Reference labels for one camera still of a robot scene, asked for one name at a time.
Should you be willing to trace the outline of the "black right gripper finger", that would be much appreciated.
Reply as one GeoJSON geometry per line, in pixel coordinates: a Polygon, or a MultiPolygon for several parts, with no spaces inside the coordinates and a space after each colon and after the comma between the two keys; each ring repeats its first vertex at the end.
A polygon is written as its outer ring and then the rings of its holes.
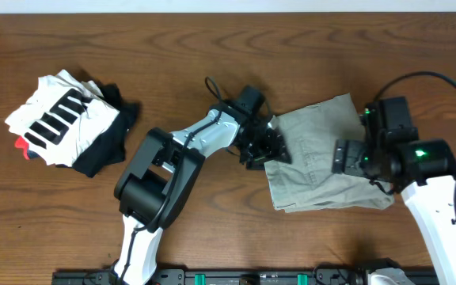
{"type": "Polygon", "coordinates": [[[334,147],[332,173],[354,174],[357,160],[357,142],[355,140],[337,139],[334,147]]]}
{"type": "Polygon", "coordinates": [[[351,150],[352,164],[350,170],[356,177],[365,177],[365,168],[369,161],[368,146],[364,142],[354,142],[351,150]]]}

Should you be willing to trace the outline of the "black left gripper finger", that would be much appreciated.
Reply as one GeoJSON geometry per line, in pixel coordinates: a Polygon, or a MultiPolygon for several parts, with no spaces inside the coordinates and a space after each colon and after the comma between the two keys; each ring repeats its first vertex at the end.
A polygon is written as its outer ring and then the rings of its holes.
{"type": "Polygon", "coordinates": [[[268,147],[267,159],[286,164],[292,163],[292,157],[287,149],[284,136],[278,129],[269,128],[266,133],[266,142],[268,147]]]}
{"type": "Polygon", "coordinates": [[[252,149],[248,150],[245,168],[247,170],[264,170],[264,163],[269,160],[272,151],[269,149],[252,149]]]}

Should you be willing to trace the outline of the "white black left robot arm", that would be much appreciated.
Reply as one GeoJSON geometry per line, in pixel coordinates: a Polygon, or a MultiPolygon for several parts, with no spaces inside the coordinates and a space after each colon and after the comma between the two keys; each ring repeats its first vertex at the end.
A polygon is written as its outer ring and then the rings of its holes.
{"type": "Polygon", "coordinates": [[[219,98],[206,116],[179,131],[149,130],[116,183],[124,234],[112,284],[146,284],[157,269],[162,233],[186,204],[205,160],[234,146],[248,170],[266,162],[291,162],[276,117],[260,114],[263,93],[245,86],[233,100],[219,98]]]}

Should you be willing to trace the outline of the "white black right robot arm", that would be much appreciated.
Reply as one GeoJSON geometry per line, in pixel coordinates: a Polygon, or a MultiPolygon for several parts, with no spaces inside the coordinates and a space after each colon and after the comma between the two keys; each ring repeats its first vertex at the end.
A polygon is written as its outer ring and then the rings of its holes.
{"type": "Polygon", "coordinates": [[[404,97],[371,102],[363,140],[336,141],[332,172],[362,177],[401,195],[441,284],[456,284],[456,159],[444,139],[424,140],[404,97]]]}

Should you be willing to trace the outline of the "khaki green shorts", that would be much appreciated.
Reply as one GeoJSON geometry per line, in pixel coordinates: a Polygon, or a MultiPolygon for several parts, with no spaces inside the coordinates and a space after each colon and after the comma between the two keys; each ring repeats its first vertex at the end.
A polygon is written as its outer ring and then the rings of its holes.
{"type": "Polygon", "coordinates": [[[384,210],[394,203],[362,177],[332,172],[336,140],[361,140],[364,129],[349,93],[276,117],[291,163],[264,164],[273,207],[287,213],[346,207],[384,210]]]}

